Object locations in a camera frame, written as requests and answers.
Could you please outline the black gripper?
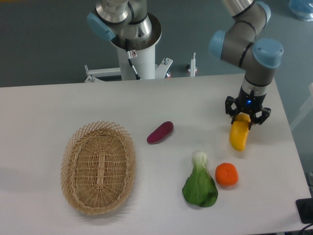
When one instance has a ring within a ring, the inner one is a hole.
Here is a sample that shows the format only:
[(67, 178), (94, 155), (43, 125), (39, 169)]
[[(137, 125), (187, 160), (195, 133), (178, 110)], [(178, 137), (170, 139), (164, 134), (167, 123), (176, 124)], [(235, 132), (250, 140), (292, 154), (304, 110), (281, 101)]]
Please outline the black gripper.
[(265, 97), (266, 94), (257, 96), (255, 90), (252, 90), (252, 94), (246, 93), (243, 87), (240, 88), (237, 98), (227, 96), (225, 113), (231, 117), (231, 124), (235, 122), (240, 113), (246, 113), (250, 117), (249, 129), (255, 124), (262, 125), (271, 113), (271, 108), (262, 107)]

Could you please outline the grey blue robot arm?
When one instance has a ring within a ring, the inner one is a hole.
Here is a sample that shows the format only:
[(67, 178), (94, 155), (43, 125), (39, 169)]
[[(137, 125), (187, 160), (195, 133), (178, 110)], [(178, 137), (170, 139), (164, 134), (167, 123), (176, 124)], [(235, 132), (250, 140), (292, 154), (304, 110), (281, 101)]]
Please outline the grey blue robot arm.
[[(228, 96), (225, 112), (233, 121), (247, 114), (249, 125), (262, 124), (271, 113), (263, 106), (276, 69), (283, 56), (282, 45), (258, 34), (271, 17), (261, 1), (225, 0), (234, 19), (229, 31), (216, 31), (209, 42), (209, 53), (245, 71), (236, 98)], [(102, 40), (111, 42), (118, 53), (123, 80), (164, 79), (172, 64), (165, 58), (155, 63), (155, 46), (162, 35), (159, 20), (148, 12), (145, 0), (98, 0), (88, 13), (90, 29)]]

